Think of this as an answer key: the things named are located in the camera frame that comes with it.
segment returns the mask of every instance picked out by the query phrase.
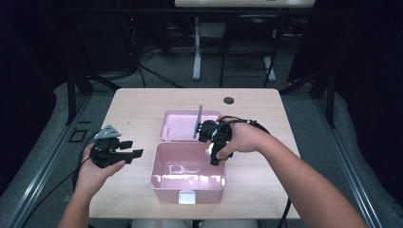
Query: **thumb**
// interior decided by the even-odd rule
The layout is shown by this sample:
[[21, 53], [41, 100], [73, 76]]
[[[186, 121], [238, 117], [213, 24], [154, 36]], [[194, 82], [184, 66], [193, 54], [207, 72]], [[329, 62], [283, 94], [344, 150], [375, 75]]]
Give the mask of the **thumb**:
[[108, 166], [104, 170], [106, 171], [106, 173], [109, 176], [112, 176], [115, 173], [117, 173], [119, 170], [121, 170], [124, 166], [125, 166], [125, 161], [122, 160], [122, 161], [119, 161], [117, 163], [114, 163], [113, 165]]
[[229, 142], [225, 147], [223, 147], [216, 155], [217, 159], [225, 159], [230, 154], [234, 153], [235, 150], [232, 149], [232, 143]]

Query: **box handle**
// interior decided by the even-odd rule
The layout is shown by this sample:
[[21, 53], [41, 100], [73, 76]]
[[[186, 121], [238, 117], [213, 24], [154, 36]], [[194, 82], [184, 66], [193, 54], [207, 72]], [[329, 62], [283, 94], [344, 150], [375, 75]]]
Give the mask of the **box handle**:
[[193, 190], [179, 191], [179, 204], [196, 204], [196, 192]]

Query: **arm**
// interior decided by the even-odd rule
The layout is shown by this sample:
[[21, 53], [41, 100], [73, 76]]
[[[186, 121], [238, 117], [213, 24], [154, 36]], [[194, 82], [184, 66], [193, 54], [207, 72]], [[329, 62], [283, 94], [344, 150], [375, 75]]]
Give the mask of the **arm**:
[[[86, 147], [83, 161], [89, 158], [93, 144]], [[106, 179], [125, 166], [125, 161], [120, 161], [107, 168], [99, 168], [91, 159], [85, 161], [80, 168], [76, 189], [67, 205], [58, 227], [88, 227], [89, 204], [92, 197], [101, 189]]]
[[275, 137], [247, 123], [232, 123], [232, 140], [218, 154], [259, 151], [269, 162], [308, 227], [367, 227], [347, 199]]

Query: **table surface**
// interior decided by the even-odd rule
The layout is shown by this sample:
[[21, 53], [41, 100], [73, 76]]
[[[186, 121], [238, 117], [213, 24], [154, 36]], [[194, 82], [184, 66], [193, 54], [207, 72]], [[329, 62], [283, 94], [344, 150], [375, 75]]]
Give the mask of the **table surface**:
[[[223, 99], [232, 97], [233, 104]], [[221, 202], [179, 205], [159, 201], [150, 185], [156, 146], [167, 110], [216, 110], [257, 120], [299, 156], [278, 91], [267, 88], [123, 88], [110, 105], [103, 124], [133, 141], [143, 156], [110, 177], [90, 204], [92, 218], [115, 219], [275, 219], [287, 195], [260, 153], [235, 153], [225, 165]], [[299, 218], [292, 206], [288, 218]]]
[[315, 0], [175, 0], [176, 7], [311, 8]]

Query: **pink container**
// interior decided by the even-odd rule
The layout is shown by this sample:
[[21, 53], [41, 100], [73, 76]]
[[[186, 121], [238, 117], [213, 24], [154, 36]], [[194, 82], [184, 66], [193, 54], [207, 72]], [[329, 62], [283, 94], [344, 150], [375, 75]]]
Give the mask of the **pink container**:
[[[161, 142], [156, 149], [151, 187], [160, 201], [179, 204], [220, 202], [225, 186], [225, 164], [210, 164], [206, 143], [193, 139], [197, 110], [165, 113]], [[216, 120], [217, 111], [203, 111], [201, 122]]]

